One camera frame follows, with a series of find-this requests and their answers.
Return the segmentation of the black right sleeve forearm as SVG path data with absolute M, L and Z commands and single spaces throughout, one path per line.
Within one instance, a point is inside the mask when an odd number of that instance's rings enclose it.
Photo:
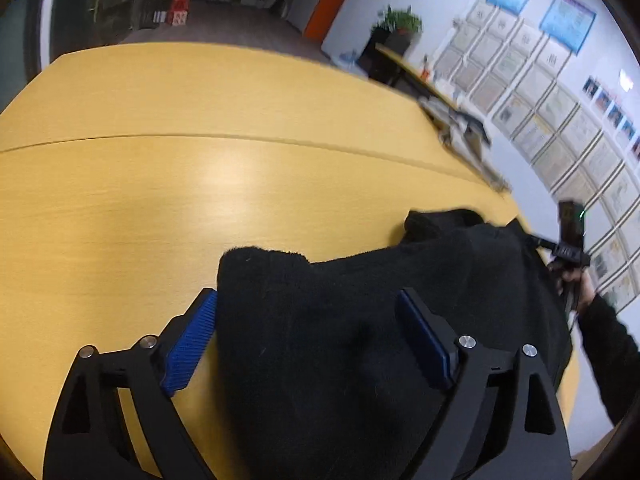
M 613 425 L 627 415 L 639 395 L 639 347 L 616 311 L 595 294 L 577 315 L 582 348 Z

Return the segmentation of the person's right hand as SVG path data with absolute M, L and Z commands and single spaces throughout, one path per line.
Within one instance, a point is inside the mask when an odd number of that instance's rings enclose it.
M 552 261 L 548 264 L 548 269 L 554 278 L 555 288 L 559 295 L 562 295 L 568 288 L 573 291 L 572 309 L 576 313 L 582 313 L 593 303 L 596 298 L 596 290 L 585 268 L 567 270 L 561 263 Z

